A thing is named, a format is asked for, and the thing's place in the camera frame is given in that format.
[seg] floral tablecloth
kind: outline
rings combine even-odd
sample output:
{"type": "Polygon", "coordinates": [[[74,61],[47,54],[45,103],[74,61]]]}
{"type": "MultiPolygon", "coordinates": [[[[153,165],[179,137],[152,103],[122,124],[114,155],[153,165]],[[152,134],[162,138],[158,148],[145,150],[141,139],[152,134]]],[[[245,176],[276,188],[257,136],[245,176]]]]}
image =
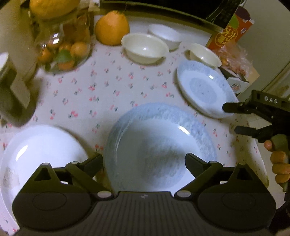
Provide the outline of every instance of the floral tablecloth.
{"type": "MultiPolygon", "coordinates": [[[[0,158],[10,139],[21,129],[37,124],[62,127],[74,135],[88,155],[102,153],[113,124],[128,110],[149,102],[180,107],[195,116],[213,139],[218,161],[224,166],[247,162],[264,183],[265,168],[254,139],[234,134],[236,125],[248,125],[245,115],[211,119],[192,108],[181,95],[176,68],[186,59],[187,44],[170,52],[158,65],[132,63],[122,47],[108,47],[93,41],[91,57],[78,69],[62,75],[39,70],[28,86],[37,97],[34,116],[22,128],[7,124],[0,129],[0,158]]],[[[107,185],[102,178],[99,181],[107,185]]],[[[18,229],[0,199],[0,225],[9,234],[18,229]]]]}

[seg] white bowl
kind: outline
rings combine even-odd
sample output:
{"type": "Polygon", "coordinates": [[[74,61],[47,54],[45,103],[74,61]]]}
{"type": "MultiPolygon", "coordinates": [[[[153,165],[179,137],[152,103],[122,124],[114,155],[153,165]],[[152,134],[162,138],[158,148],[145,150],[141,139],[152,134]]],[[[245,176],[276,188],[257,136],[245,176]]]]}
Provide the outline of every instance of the white bowl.
{"type": "Polygon", "coordinates": [[[170,191],[174,195],[194,179],[184,161],[190,152],[205,162],[217,160],[204,125],[176,106],[147,103],[125,113],[113,126],[104,161],[116,193],[170,191]]]}
{"type": "Polygon", "coordinates": [[[190,44],[189,56],[191,60],[199,61],[211,68],[220,67],[220,58],[210,49],[197,43],[190,44]]]}
{"type": "Polygon", "coordinates": [[[178,48],[182,40],[180,33],[168,26],[161,24],[149,25],[148,34],[163,40],[169,47],[170,51],[178,48]]]}
{"type": "Polygon", "coordinates": [[[122,46],[131,60],[145,65],[155,63],[169,52],[168,46],[161,39],[144,33],[125,35],[122,46]]]}

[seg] logo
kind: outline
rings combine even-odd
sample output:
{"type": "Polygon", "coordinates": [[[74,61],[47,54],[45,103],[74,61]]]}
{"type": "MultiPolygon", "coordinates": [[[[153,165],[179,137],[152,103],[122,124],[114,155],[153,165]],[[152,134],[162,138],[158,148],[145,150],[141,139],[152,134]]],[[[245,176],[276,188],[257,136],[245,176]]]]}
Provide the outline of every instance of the logo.
{"type": "Polygon", "coordinates": [[[219,47],[224,46],[228,41],[235,40],[238,36],[238,31],[228,25],[222,33],[218,33],[215,37],[215,44],[219,47]]]}
{"type": "Polygon", "coordinates": [[[149,197],[147,194],[142,194],[141,198],[146,199],[147,197],[149,197]]]}
{"type": "Polygon", "coordinates": [[[232,84],[232,85],[231,85],[231,88],[232,88],[232,90],[233,90],[234,92],[237,92],[237,91],[240,90],[241,85],[239,85],[239,84],[232,84]]]}
{"type": "Polygon", "coordinates": [[[274,104],[278,103],[277,99],[273,99],[273,98],[268,98],[267,96],[264,97],[265,101],[269,101],[269,102],[273,102],[274,104]]]}

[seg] glass jar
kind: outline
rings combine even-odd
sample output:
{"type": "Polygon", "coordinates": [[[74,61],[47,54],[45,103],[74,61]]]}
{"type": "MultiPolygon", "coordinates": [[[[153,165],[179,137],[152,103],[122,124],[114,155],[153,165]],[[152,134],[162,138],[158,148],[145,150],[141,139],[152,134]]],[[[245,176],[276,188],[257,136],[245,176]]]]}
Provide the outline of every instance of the glass jar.
{"type": "Polygon", "coordinates": [[[87,16],[77,11],[52,20],[39,20],[40,33],[35,39],[37,61],[46,72],[57,74],[75,69],[90,53],[87,16]]]}

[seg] finger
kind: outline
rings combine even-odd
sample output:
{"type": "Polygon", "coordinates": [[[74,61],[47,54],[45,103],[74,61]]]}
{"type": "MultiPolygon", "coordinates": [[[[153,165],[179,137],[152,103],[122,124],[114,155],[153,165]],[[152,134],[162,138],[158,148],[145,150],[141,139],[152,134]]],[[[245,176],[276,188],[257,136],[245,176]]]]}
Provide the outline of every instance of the finger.
{"type": "Polygon", "coordinates": [[[278,184],[285,183],[290,179],[290,174],[276,175],[275,180],[278,184]]]}
{"type": "Polygon", "coordinates": [[[270,140],[264,142],[264,147],[270,152],[273,151],[273,144],[270,140]]]}
{"type": "Polygon", "coordinates": [[[286,159],[285,152],[282,151],[274,151],[271,154],[270,160],[273,164],[275,163],[281,163],[286,159]]]}
{"type": "Polygon", "coordinates": [[[276,163],[272,166],[272,171],[275,174],[290,174],[290,164],[276,163]]]}

